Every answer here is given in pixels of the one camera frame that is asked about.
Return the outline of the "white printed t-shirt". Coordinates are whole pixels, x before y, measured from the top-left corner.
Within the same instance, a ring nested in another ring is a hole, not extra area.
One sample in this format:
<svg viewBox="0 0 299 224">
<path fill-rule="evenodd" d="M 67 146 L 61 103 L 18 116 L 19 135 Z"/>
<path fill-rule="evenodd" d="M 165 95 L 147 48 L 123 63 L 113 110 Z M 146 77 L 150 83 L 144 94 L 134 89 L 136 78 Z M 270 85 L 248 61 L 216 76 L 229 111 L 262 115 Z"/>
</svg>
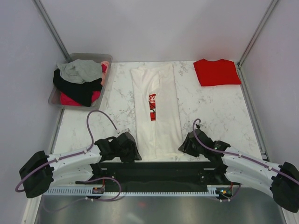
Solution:
<svg viewBox="0 0 299 224">
<path fill-rule="evenodd" d="M 131 70 L 137 147 L 143 161 L 177 156 L 183 142 L 173 65 Z"/>
</svg>

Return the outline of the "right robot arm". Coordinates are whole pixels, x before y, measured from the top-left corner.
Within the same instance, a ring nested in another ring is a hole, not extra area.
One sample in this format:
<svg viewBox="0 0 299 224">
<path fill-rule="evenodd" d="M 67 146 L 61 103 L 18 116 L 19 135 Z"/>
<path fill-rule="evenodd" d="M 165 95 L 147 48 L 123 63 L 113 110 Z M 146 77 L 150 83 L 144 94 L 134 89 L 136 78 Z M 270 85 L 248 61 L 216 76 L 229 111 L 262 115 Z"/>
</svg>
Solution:
<svg viewBox="0 0 299 224">
<path fill-rule="evenodd" d="M 216 163 L 214 178 L 218 183 L 244 184 L 269 195 L 289 212 L 299 211 L 299 171 L 291 163 L 258 160 L 226 142 L 213 141 L 200 129 L 188 133 L 179 151 L 194 157 L 203 155 Z"/>
</svg>

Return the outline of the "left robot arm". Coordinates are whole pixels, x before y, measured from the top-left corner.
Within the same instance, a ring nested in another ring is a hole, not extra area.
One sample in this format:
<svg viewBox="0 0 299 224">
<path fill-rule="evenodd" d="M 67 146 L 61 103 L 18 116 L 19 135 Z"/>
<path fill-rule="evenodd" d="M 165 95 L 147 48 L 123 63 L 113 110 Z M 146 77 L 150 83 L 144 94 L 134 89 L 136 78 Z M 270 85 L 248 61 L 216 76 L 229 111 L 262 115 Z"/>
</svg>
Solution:
<svg viewBox="0 0 299 224">
<path fill-rule="evenodd" d="M 65 154 L 36 152 L 19 171 L 23 191 L 27 198 L 35 198 L 55 186 L 88 181 L 99 183 L 103 173 L 98 164 L 116 157 L 124 163 L 142 159 L 129 132 L 99 139 L 90 147 Z"/>
</svg>

